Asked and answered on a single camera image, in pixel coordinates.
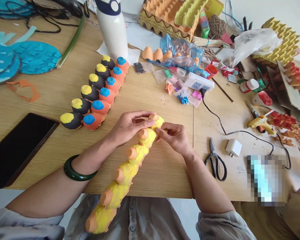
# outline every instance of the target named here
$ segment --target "green jade bangle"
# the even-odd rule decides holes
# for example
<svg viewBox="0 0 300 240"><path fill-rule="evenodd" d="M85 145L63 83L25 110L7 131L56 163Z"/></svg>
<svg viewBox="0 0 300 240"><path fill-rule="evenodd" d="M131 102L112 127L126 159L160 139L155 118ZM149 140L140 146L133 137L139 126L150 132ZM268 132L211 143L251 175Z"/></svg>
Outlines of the green jade bangle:
<svg viewBox="0 0 300 240"><path fill-rule="evenodd" d="M73 168L71 167L71 162L73 159L75 159L76 157L78 157L78 155L74 155L72 157L70 157L63 165L63 171L64 173L67 175L67 177L71 178L72 180L75 181L79 181L79 182L83 182L83 181L88 181L91 178L93 178L98 171L89 174L89 175L82 175L80 173L77 173L75 170L73 170Z"/></svg>

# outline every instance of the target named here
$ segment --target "white power adapter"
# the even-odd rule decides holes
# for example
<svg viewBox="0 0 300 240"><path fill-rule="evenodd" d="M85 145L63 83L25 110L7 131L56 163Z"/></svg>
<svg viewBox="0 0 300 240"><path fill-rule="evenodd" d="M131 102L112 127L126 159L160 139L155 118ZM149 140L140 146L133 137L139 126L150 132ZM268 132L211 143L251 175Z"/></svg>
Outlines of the white power adapter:
<svg viewBox="0 0 300 240"><path fill-rule="evenodd" d="M190 72L185 80L185 86L199 91L201 88L210 92L214 88L214 82Z"/></svg>
<svg viewBox="0 0 300 240"><path fill-rule="evenodd" d="M233 156L239 157L241 148L242 148L242 144L239 143L237 139L229 139L226 147L226 151L229 153L231 157Z"/></svg>

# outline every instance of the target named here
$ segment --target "black phone screen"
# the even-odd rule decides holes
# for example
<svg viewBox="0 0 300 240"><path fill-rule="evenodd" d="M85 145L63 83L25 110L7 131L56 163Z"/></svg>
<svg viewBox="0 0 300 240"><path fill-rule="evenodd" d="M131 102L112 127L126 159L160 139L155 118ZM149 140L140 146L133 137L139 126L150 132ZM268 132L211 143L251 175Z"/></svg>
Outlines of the black phone screen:
<svg viewBox="0 0 300 240"><path fill-rule="evenodd" d="M0 188L15 181L58 124L29 113L5 136L0 142Z"/></svg>

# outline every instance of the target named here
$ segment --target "hand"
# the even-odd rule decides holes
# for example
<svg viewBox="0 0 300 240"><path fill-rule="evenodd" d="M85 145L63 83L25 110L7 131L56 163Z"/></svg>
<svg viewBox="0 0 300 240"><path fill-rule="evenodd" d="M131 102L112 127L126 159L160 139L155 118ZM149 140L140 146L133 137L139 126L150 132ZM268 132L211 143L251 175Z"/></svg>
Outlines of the hand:
<svg viewBox="0 0 300 240"><path fill-rule="evenodd" d="M177 153L184 158L191 156L195 151L190 145L186 130L183 125L164 123L161 129L157 128L156 133L160 138L164 139Z"/></svg>
<svg viewBox="0 0 300 240"><path fill-rule="evenodd" d="M107 134L116 146L122 146L129 141L136 133L143 129L151 127L155 124L154 120L137 119L140 117L149 117L156 112L135 111L123 113L113 129Z"/></svg>

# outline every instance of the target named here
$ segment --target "blue dot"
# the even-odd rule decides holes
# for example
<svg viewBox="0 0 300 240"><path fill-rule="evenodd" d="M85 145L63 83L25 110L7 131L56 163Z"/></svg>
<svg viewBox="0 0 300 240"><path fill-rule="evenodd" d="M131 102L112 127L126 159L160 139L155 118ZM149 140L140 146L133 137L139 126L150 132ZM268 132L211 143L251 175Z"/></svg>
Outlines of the blue dot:
<svg viewBox="0 0 300 240"><path fill-rule="evenodd" d="M113 73L114 73L115 75L120 75L120 74L122 73L122 71L121 71L120 68L114 67L114 68L113 68Z"/></svg>
<svg viewBox="0 0 300 240"><path fill-rule="evenodd" d="M92 107L96 110L101 110L104 108L104 105L101 101L97 100L97 101L93 101Z"/></svg>
<svg viewBox="0 0 300 240"><path fill-rule="evenodd" d="M116 80L113 77L107 78L107 84L113 86Z"/></svg>
<svg viewBox="0 0 300 240"><path fill-rule="evenodd" d="M84 116L84 117L83 117L83 122L84 122L85 124L88 124L88 125L92 124L92 123L94 122L94 117L93 117L93 115L89 114L89 115Z"/></svg>
<svg viewBox="0 0 300 240"><path fill-rule="evenodd" d="M110 95L110 91L109 91L108 88L101 88L101 89L100 89L100 94L101 94L102 96L108 97L108 96Z"/></svg>
<svg viewBox="0 0 300 240"><path fill-rule="evenodd" d="M118 62L120 65L123 65L123 64L126 63L126 60L125 60L123 57L118 57L117 62Z"/></svg>

